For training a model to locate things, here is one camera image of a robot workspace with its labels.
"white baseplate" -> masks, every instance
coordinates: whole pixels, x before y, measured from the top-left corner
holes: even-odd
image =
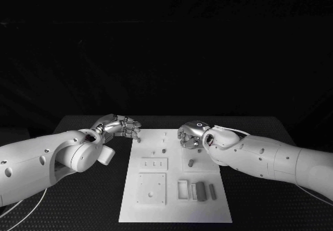
[[[193,163],[193,172],[186,172],[183,164],[183,153],[189,155],[196,154],[182,151],[180,140],[177,139],[177,129],[141,129],[138,133],[141,142],[133,140],[130,163],[127,171],[127,181],[122,195],[122,204],[120,211],[120,222],[183,222],[183,223],[231,223],[231,213],[225,197],[223,184],[221,172],[216,171],[216,166],[212,166],[212,172],[206,172],[209,155],[202,148],[202,156],[196,158]],[[160,166],[151,169],[143,167],[146,159],[159,158],[156,163],[166,161],[167,166],[160,163]],[[147,186],[140,188],[143,181],[140,175],[151,174],[147,179],[151,183],[146,182]],[[156,183],[157,179],[164,175],[164,195],[163,187],[159,188]],[[187,181],[189,200],[179,200],[179,180]],[[193,201],[190,185],[202,181],[205,183],[208,200],[203,202]],[[216,200],[212,200],[209,184],[213,184]],[[141,197],[143,203],[138,203],[137,198]]]

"table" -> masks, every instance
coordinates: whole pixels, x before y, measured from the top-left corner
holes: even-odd
[[[65,116],[55,134],[91,128],[101,115]],[[274,117],[259,116],[130,116],[143,128],[179,128],[192,120],[210,126],[244,130],[294,145]],[[225,194],[233,223],[118,223],[125,185],[131,139],[115,137],[107,145],[115,150],[108,166],[98,162],[84,172],[66,176],[48,189],[45,199],[17,231],[99,231],[99,230],[332,230],[333,207],[313,198],[290,183],[245,175],[221,167]],[[43,192],[27,198],[0,221],[7,230],[35,207]]]

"robotic hand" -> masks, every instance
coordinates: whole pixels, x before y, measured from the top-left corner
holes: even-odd
[[[108,165],[114,150],[104,144],[114,136],[137,139],[140,122],[110,114],[91,129],[66,131],[0,147],[0,207],[84,172],[98,160]]]
[[[187,122],[177,135],[180,145],[189,149],[203,147],[218,165],[254,177],[290,182],[333,200],[332,153],[294,147],[231,128],[210,128],[200,121]]]

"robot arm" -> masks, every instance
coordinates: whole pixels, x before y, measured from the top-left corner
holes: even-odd
[[[124,116],[104,116],[91,129],[68,131],[0,147],[0,207],[84,172],[99,161],[108,165],[114,150],[104,144],[114,136],[137,139],[141,124]]]
[[[290,182],[333,200],[332,153],[298,148],[249,134],[239,137],[229,128],[219,126],[205,127],[203,130],[202,125],[200,121],[192,121],[180,127],[183,147],[203,146],[221,166],[231,166],[254,177]]]

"cable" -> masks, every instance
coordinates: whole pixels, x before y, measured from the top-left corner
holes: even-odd
[[[241,131],[241,130],[236,130],[236,129],[232,129],[232,128],[225,128],[222,127],[223,129],[228,129],[228,130],[232,130],[232,131],[238,131],[239,133],[245,134],[246,136],[249,136],[249,134],[245,132],[245,131]]]
[[[45,192],[43,192],[43,195],[42,195],[42,198],[40,198],[40,200],[39,200],[39,203],[37,203],[37,205],[35,206],[35,208],[33,208],[33,210],[32,210],[32,212],[26,215],[26,217],[20,220],[20,222],[7,230],[7,231],[10,231],[24,220],[26,220],[26,218],[30,216],[30,214],[33,213],[33,211],[35,211],[35,209],[36,209],[36,207],[39,206],[39,204],[40,204],[40,202],[42,202],[42,200],[43,200],[43,196],[45,196],[45,194],[46,194],[46,190],[48,189],[45,189]]]
[[[306,193],[308,193],[313,197],[316,197],[320,201],[323,201],[324,203],[327,203],[329,205],[332,205],[333,206],[333,204],[329,202],[329,201],[326,201],[326,200],[323,200],[321,198],[319,198],[316,195],[313,195],[307,190],[304,190],[298,185],[295,185]]]
[[[16,208],[16,206],[20,204],[22,201],[17,202],[17,204],[16,204],[16,205],[10,208],[10,210],[0,216],[0,218],[6,216],[6,214]]]

